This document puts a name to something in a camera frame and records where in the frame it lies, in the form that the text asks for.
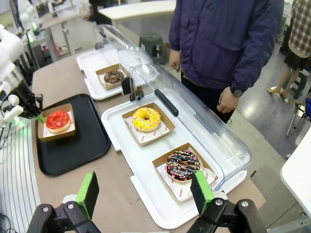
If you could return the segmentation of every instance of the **wristwatch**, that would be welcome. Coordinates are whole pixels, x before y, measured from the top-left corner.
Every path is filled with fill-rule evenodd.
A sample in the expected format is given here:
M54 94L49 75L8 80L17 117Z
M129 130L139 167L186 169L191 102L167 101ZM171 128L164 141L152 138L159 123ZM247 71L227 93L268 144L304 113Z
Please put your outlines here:
M233 94L234 97L241 97L244 93L244 91L236 89L234 86L230 87L230 91Z

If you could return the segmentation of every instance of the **hand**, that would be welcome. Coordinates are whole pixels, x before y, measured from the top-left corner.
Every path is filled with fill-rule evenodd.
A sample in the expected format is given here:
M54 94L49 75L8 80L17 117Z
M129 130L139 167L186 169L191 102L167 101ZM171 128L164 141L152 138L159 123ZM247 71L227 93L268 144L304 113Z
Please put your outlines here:
M217 110L222 113L229 113L238 106L239 101L240 98L233 96L230 87L226 87L226 89L220 94Z
M170 66L173 67L177 72L180 70L180 52L176 50L171 50L170 53Z

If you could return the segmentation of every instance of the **display case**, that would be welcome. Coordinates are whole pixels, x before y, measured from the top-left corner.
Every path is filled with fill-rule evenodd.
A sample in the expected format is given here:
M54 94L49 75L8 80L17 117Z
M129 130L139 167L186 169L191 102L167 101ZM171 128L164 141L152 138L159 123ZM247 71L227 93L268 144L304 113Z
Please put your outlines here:
M216 173L218 179L211 185L216 191L222 190L223 185L232 180L230 178L246 171L251 153L208 107L162 67L138 65L131 68L130 74L131 101L105 111L102 122L115 150L123 152L132 169L134 185L152 218L160 227L173 229L198 213L193 199L182 203L176 201L153 166L155 159L190 143ZM136 77L142 78L144 85L137 87ZM151 103L161 108L175 129L142 146L133 137L122 115Z
M116 64L122 66L126 71L132 67L142 64L153 64L152 59L140 47L124 36L120 31L110 25L98 25L96 31L103 35L102 43L98 43L96 50L84 52L77 56L76 60L86 78L86 86L94 100L103 100L116 94L122 93L120 86L106 90L97 73L107 67ZM144 84L137 77L136 84Z

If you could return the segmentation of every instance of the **donut hole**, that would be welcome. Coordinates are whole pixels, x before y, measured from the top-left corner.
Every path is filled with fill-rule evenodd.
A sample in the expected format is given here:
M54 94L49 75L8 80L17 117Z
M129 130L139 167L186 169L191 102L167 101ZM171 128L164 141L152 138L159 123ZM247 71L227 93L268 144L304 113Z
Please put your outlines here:
M183 162L180 162L180 166L181 166L182 168L185 168L185 167L188 167L189 165L188 165L187 162L183 161Z

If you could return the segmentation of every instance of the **plaid shirt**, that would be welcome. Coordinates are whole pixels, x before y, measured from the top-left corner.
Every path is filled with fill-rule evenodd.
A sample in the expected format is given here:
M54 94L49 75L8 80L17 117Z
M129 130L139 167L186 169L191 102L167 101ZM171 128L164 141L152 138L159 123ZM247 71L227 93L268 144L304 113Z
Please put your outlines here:
M292 15L295 17L290 45L303 54L311 55L311 0L298 0Z

